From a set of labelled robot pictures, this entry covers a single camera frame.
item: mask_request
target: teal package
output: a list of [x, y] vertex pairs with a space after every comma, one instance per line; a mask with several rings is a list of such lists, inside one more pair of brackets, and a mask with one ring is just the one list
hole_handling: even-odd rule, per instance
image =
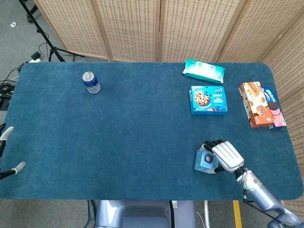
[[191, 86], [189, 99], [192, 115], [225, 115], [228, 111], [222, 86]]
[[221, 66], [199, 62], [195, 59], [187, 59], [182, 73], [188, 77], [222, 84], [224, 81], [224, 71], [225, 68]]

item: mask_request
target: wicker screen panel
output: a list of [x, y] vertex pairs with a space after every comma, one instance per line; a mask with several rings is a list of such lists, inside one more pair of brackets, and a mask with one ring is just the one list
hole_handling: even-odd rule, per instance
[[304, 94], [282, 107], [298, 164], [304, 163]]
[[303, 0], [251, 0], [218, 60], [259, 61], [263, 52], [303, 5]]
[[113, 60], [154, 61], [155, 29], [159, 26], [156, 12], [160, 11], [158, 0], [94, 1]]
[[296, 200], [283, 201], [283, 205], [298, 215], [302, 221], [304, 221], [304, 196]]
[[90, 0], [36, 0], [67, 50], [107, 58]]
[[161, 15], [164, 17], [161, 61], [184, 62], [188, 58], [211, 61], [238, 2], [166, 0]]
[[279, 98], [304, 86], [304, 16], [263, 59], [270, 66]]

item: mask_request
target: blue can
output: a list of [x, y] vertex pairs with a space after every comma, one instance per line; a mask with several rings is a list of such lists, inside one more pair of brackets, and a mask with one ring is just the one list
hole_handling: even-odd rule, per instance
[[100, 84], [98, 83], [98, 80], [96, 76], [92, 72], [85, 72], [82, 75], [82, 81], [84, 82], [87, 90], [91, 94], [97, 94], [100, 90]]

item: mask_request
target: cookie box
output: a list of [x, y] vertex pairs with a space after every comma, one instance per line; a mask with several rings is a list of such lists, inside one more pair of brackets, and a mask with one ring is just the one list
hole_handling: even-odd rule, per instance
[[271, 112], [274, 123], [269, 125], [271, 130], [280, 129], [286, 126], [285, 119], [280, 109], [279, 103], [275, 99], [274, 92], [271, 87], [264, 87], [263, 92]]
[[252, 128], [274, 123], [260, 82], [245, 82], [238, 88]]
[[222, 84], [225, 68], [208, 63], [199, 62], [194, 59], [187, 59], [185, 69], [182, 72], [185, 76], [196, 79]]
[[191, 86], [189, 99], [192, 115], [224, 115], [228, 111], [222, 86]]

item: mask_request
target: can lid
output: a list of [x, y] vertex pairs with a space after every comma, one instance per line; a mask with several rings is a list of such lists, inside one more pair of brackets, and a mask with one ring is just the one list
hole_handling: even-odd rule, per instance
[[85, 72], [83, 75], [82, 75], [82, 80], [85, 81], [85, 82], [90, 82], [94, 79], [94, 74], [90, 71], [88, 72]]

